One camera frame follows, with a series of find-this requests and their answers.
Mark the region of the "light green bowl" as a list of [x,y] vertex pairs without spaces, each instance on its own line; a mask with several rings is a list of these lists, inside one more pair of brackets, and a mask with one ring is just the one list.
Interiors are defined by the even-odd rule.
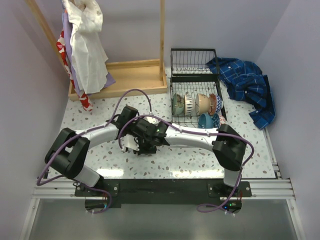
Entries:
[[184,110],[185,110],[184,98],[180,94],[175,93],[172,99],[172,114],[174,116],[180,115],[184,112]]

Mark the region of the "white black striped bowl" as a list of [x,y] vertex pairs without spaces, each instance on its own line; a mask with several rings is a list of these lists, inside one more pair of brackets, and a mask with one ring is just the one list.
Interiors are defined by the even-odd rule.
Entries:
[[194,99],[190,95],[185,94],[184,95],[184,114],[191,115],[194,110],[195,110]]

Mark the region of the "teal blue bowl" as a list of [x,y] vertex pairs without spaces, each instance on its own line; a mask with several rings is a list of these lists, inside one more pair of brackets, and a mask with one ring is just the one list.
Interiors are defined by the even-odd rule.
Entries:
[[203,113],[198,118],[198,128],[199,129],[212,129],[214,127],[214,122],[212,117],[208,113]]

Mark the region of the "cream beige bowl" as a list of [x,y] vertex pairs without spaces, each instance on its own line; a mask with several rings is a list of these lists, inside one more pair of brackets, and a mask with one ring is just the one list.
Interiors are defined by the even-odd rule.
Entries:
[[198,93],[195,98],[195,110],[197,115],[207,113],[211,107],[210,99],[208,96]]

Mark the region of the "blue triangle patterned bowl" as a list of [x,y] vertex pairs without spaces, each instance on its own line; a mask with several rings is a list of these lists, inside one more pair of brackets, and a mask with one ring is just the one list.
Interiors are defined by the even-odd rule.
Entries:
[[214,128],[219,128],[221,125],[223,124],[227,124],[227,120],[225,119],[225,117],[221,114],[217,114],[215,113],[212,117],[212,122],[213,122],[213,127]]

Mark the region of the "red blue patterned bowl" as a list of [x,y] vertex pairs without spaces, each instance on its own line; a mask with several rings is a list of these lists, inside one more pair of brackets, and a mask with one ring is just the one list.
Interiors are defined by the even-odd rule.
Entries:
[[210,116],[213,116],[214,114],[217,114],[218,112],[221,111],[221,109],[224,106],[224,102],[219,95],[216,95],[214,93],[211,93],[209,95],[209,100],[210,100],[210,108],[208,110],[208,114]]

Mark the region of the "black wire dish rack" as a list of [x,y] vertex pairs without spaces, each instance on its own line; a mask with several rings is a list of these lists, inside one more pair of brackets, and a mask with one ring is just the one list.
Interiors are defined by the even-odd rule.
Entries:
[[170,50],[170,100],[172,122],[186,127],[197,127],[199,113],[194,109],[185,113],[177,103],[185,95],[196,99],[198,94],[215,94],[223,98],[220,85],[220,66],[214,48],[172,48]]

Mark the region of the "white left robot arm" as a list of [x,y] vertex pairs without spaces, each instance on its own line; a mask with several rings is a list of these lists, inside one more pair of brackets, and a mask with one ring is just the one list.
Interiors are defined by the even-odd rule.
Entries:
[[85,184],[86,191],[92,196],[99,196],[104,190],[103,177],[85,165],[87,152],[105,142],[117,140],[121,128],[137,114],[136,108],[125,106],[116,120],[111,119],[87,130],[62,129],[44,162],[50,163],[62,176]]

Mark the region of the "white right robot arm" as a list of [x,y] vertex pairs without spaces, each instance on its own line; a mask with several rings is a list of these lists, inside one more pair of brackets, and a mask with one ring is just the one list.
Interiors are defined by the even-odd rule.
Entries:
[[219,128],[192,128],[177,124],[158,124],[140,118],[133,122],[130,131],[137,138],[141,154],[154,154],[158,146],[185,146],[199,148],[214,153],[218,163],[224,168],[223,192],[235,196],[241,186],[238,175],[241,170],[247,144],[240,140],[237,132],[227,124]]

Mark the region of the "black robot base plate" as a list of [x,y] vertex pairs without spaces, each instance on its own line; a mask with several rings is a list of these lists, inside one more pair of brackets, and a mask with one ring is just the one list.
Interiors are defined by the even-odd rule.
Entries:
[[239,210],[242,198],[251,197],[252,191],[248,181],[242,181],[235,191],[225,185],[222,179],[104,179],[91,190],[77,184],[74,195],[85,197],[85,207],[102,208],[107,203],[106,192],[112,197],[111,205],[119,208],[124,204],[155,205],[220,205],[223,198],[232,194],[232,199],[224,205],[226,210]]

